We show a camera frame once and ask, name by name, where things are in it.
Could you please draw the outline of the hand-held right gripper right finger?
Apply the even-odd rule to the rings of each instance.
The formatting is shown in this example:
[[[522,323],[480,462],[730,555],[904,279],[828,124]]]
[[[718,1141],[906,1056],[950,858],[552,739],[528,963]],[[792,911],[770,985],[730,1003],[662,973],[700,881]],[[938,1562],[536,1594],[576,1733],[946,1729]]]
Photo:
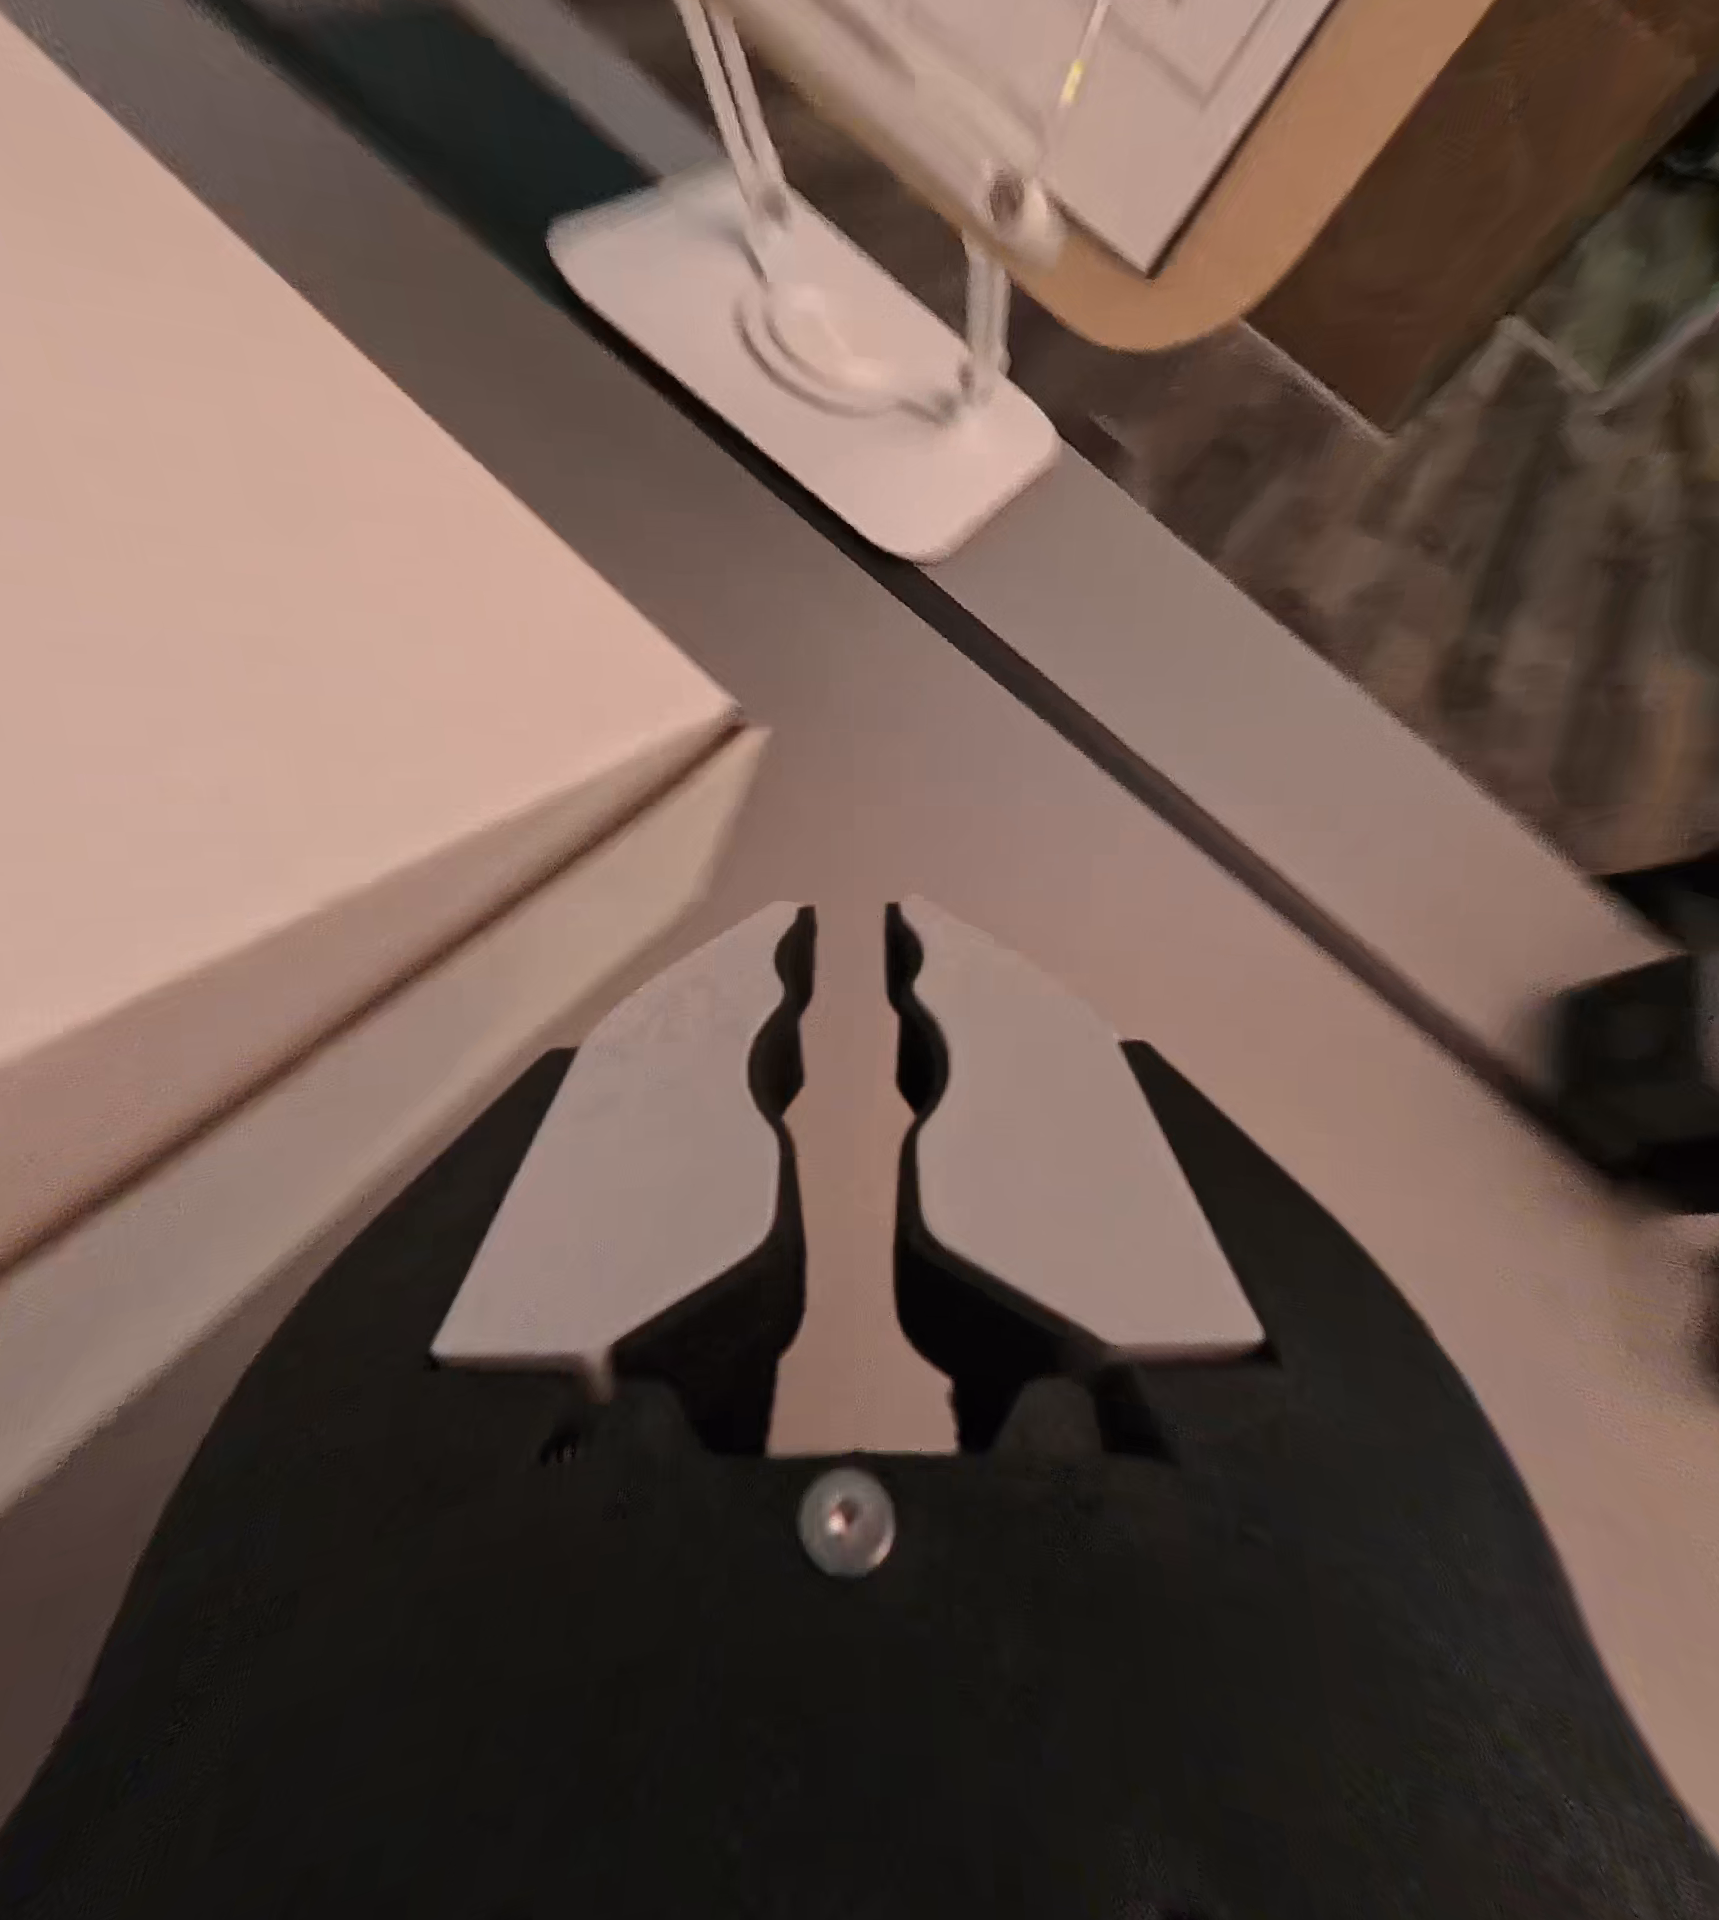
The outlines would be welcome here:
[[[956,1393],[1239,1363],[1263,1329],[1113,1026],[920,896],[886,910],[896,1311]]]

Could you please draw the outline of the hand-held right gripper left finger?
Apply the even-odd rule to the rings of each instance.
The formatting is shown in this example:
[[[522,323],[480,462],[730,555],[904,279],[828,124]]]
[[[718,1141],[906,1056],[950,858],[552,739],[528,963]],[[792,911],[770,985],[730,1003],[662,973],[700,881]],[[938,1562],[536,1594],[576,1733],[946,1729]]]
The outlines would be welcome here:
[[[636,1370],[706,1289],[776,1277],[776,1333],[804,1310],[788,1111],[818,911],[774,902],[620,1000],[576,1049],[432,1344],[438,1363],[574,1373]]]

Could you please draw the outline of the white cardboard mailer box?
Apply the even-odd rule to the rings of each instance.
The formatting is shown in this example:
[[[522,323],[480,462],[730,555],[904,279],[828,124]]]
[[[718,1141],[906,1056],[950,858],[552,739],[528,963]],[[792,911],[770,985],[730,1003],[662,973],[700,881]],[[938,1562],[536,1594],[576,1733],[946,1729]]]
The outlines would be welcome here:
[[[702,897],[766,741],[0,12],[0,1517]]]

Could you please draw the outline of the wooden cabinet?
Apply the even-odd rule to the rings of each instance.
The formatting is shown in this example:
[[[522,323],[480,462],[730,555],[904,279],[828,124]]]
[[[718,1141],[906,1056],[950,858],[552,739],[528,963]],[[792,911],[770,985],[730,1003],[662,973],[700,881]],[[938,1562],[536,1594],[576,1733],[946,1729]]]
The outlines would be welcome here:
[[[1717,90],[1719,1],[1493,4],[1249,328],[1397,430]]]

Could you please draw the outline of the printed instruction sheet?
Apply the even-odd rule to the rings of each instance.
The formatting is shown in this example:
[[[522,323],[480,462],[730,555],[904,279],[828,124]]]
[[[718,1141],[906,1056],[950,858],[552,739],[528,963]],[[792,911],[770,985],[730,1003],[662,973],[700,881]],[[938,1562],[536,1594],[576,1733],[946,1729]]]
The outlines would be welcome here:
[[[1331,1],[1097,4],[1047,138],[1045,178],[1069,216],[1151,276]]]

